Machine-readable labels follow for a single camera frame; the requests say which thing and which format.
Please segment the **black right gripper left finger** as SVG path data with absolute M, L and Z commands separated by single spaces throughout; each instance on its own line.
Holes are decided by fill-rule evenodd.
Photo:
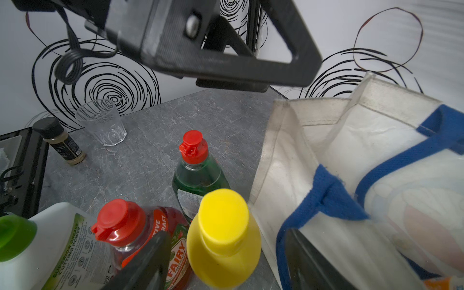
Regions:
M 170 235 L 157 233 L 104 290 L 163 290 L 170 258 Z

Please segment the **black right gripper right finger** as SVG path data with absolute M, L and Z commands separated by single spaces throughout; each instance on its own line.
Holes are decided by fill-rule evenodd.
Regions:
M 297 229 L 286 233 L 285 254 L 293 290 L 355 289 Z

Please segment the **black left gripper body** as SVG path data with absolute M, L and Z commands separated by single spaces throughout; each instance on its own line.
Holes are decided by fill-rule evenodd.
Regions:
M 119 52 L 161 73 L 225 76 L 225 56 L 202 46 L 222 19 L 216 1 L 14 1 L 14 6 L 22 12 L 74 12 Z

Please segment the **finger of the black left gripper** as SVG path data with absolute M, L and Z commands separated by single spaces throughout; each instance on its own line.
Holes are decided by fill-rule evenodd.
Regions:
M 259 59 L 246 69 L 246 80 L 268 85 L 305 87 L 322 64 L 321 54 L 293 1 L 260 1 L 291 54 L 287 61 Z
M 211 24 L 203 52 L 213 67 L 208 76 L 196 80 L 198 87 L 255 93 L 268 90 L 268 84 L 245 79 L 246 69 L 258 61 L 224 17 L 217 17 Z

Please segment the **orange soap bottle yellow cap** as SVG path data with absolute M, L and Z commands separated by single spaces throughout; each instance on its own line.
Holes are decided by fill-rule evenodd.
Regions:
M 235 290 L 255 271 L 261 233 L 245 199 L 222 188 L 206 194 L 187 234 L 195 275 L 212 290 Z
M 464 290 L 464 278 L 462 277 L 440 277 L 424 280 L 428 290 Z

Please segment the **green soap bottle red cap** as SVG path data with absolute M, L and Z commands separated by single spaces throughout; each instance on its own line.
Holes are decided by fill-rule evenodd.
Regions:
M 228 189 L 230 185 L 201 132 L 186 132 L 179 150 L 181 159 L 174 172 L 172 188 L 182 213 L 191 223 L 206 194 Z

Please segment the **white bag with blue handles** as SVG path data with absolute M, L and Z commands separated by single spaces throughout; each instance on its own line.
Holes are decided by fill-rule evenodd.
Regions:
M 277 100 L 248 202 L 281 289 L 314 247 L 359 290 L 464 287 L 464 114 L 366 74 L 347 99 Z

